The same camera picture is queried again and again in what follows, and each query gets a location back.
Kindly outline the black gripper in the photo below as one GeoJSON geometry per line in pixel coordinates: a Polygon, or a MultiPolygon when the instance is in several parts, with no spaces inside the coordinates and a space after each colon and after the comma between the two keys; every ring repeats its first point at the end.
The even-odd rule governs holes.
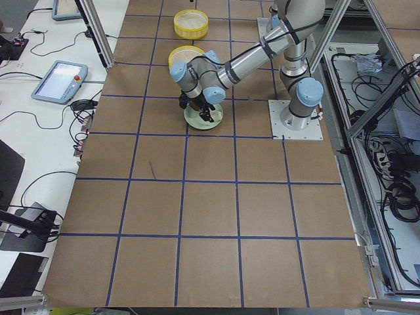
{"type": "Polygon", "coordinates": [[[215,113],[214,110],[209,109],[209,105],[203,96],[197,96],[195,98],[191,98],[190,101],[195,102],[199,107],[200,111],[196,111],[199,113],[199,116],[203,121],[208,121],[213,123],[215,120],[213,118],[213,114],[215,113]]]}

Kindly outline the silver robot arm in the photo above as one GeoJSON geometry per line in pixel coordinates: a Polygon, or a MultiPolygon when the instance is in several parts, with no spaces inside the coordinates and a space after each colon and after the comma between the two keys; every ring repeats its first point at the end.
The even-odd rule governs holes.
{"type": "Polygon", "coordinates": [[[321,22],[325,1],[275,1],[270,28],[256,43],[237,56],[220,62],[214,51],[175,62],[169,73],[180,87],[181,109],[191,107],[202,121],[215,122],[212,111],[226,91],[257,68],[291,48],[297,48],[321,22]]]}

